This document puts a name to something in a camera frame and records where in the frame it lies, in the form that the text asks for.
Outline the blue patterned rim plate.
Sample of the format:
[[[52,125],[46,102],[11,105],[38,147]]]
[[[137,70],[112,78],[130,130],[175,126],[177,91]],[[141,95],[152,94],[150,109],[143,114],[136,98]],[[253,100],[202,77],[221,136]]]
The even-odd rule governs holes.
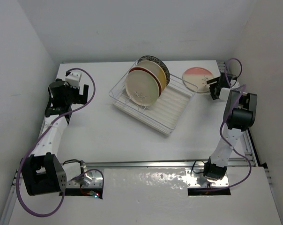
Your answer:
[[[145,60],[149,60],[149,61],[155,62],[156,64],[158,64],[160,66],[160,68],[165,73],[166,85],[168,85],[169,82],[170,82],[170,72],[169,72],[167,66],[159,58],[157,58],[155,56],[151,56],[151,55],[144,55],[144,56],[140,57],[138,59],[137,63],[140,63],[140,62],[145,61]]]

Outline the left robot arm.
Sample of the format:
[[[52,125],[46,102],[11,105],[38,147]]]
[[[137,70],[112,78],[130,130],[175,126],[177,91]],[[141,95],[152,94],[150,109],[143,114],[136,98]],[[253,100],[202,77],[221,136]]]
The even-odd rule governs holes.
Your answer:
[[[22,167],[22,176],[29,195],[63,192],[67,183],[80,175],[79,162],[62,165],[57,154],[63,132],[71,119],[71,106],[87,103],[88,89],[85,84],[83,94],[80,94],[78,78],[56,79],[49,85],[44,136],[37,142]]]

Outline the cream yellow plate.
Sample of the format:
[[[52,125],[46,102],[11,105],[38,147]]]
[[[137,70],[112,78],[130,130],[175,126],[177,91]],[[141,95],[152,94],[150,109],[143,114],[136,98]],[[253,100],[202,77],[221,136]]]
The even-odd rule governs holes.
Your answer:
[[[137,63],[138,67],[143,67],[151,71],[160,81],[161,86],[162,86],[162,91],[164,91],[166,85],[167,85],[167,80],[166,80],[166,75],[165,72],[162,70],[162,68],[155,62],[152,62],[150,60],[144,60],[139,63]]]

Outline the pink cream leaf plate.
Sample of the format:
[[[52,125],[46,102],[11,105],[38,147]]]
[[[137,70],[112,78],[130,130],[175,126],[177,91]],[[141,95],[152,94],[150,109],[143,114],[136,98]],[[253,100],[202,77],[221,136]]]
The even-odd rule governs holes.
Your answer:
[[[202,67],[189,68],[182,75],[184,85],[192,91],[197,91],[197,93],[209,92],[207,81],[213,78],[213,74]]]

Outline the cream green twig plate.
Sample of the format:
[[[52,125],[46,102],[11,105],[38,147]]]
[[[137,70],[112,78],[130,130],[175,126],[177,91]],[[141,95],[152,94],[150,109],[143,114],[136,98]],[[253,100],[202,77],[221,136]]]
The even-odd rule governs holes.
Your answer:
[[[159,98],[159,88],[155,79],[144,71],[128,73],[125,89],[127,95],[138,105],[151,106]]]

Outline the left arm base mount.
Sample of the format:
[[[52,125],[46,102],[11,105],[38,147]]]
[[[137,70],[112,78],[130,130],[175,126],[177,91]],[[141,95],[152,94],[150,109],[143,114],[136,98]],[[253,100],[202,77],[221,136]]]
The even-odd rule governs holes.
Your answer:
[[[66,170],[67,184],[75,182],[84,187],[103,188],[104,187],[104,171],[96,168],[92,169],[67,169]]]

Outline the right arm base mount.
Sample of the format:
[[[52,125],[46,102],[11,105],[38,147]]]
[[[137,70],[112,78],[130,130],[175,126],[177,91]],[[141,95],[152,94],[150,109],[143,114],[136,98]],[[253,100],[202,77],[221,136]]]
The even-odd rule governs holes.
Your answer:
[[[220,180],[211,180],[203,175],[205,162],[196,160],[193,164],[186,168],[186,183],[187,187],[191,189],[217,189],[228,188],[229,181],[227,175]]]

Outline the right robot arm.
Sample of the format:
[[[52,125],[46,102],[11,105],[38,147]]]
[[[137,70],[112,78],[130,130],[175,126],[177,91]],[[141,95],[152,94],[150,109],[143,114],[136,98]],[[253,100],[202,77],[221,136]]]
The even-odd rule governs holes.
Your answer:
[[[219,130],[220,141],[203,169],[203,176],[214,182],[223,179],[238,139],[254,124],[258,96],[246,93],[245,87],[238,86],[237,78],[232,74],[221,73],[207,84],[214,100],[227,101]]]

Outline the red blue floral plate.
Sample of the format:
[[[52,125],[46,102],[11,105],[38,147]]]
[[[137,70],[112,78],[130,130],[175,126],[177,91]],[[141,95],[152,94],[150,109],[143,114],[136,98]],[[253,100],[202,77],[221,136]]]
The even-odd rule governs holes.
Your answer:
[[[159,95],[158,96],[161,96],[163,90],[162,90],[162,85],[161,85],[160,80],[158,79],[158,77],[153,72],[151,72],[149,69],[144,68],[144,67],[139,67],[139,66],[136,66],[136,67],[130,69],[129,73],[131,73],[133,71],[137,71],[137,70],[147,72],[148,74],[150,74],[155,79],[155,81],[156,81],[156,83],[158,85],[158,88],[159,88]]]

